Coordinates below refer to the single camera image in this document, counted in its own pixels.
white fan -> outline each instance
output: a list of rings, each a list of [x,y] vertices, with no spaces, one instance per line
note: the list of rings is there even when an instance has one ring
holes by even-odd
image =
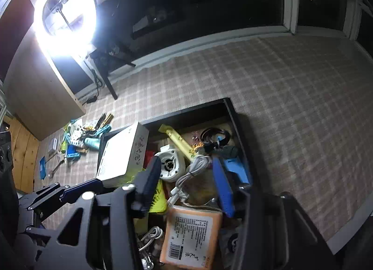
[[[185,160],[183,154],[173,145],[161,147],[161,151],[156,153],[161,159],[160,178],[165,182],[175,182],[180,176],[185,174]]]

label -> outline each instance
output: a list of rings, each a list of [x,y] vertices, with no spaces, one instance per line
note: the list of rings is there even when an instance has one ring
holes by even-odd
[[[174,213],[167,245],[166,260],[190,267],[208,267],[207,255],[213,218]]]
[[[145,137],[140,135],[137,139],[136,142],[134,143],[134,161],[136,165],[142,166],[144,164],[144,160],[141,162],[141,155],[142,159],[144,159],[145,156],[145,149],[146,149],[146,143],[145,143]]]
[[[105,154],[106,154],[106,151],[107,151],[107,144],[109,143],[109,141],[106,142],[106,145],[105,145],[105,149],[104,149],[104,153],[102,154],[102,157],[101,157],[101,162],[100,162],[100,165],[98,166],[98,172],[97,172],[97,176],[102,176],[105,174]]]

screw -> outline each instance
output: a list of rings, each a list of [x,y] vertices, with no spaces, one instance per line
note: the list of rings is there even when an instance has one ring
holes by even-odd
[[[128,191],[128,190],[132,190],[134,187],[135,187],[134,184],[128,184],[128,185],[126,185],[126,186],[123,186],[122,189],[123,189],[124,191]]]
[[[82,194],[82,199],[92,199],[94,197],[94,193],[92,191],[87,191]]]

orange package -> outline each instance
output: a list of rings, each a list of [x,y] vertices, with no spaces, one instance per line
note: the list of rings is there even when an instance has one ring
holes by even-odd
[[[221,218],[218,211],[170,208],[160,262],[191,270],[211,269]]]

power adapter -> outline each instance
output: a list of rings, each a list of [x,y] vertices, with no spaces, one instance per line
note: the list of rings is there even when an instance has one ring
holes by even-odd
[[[94,96],[91,96],[90,98],[88,98],[85,103],[86,104],[90,104],[90,103],[94,103],[95,101],[97,101],[97,96],[94,95]]]

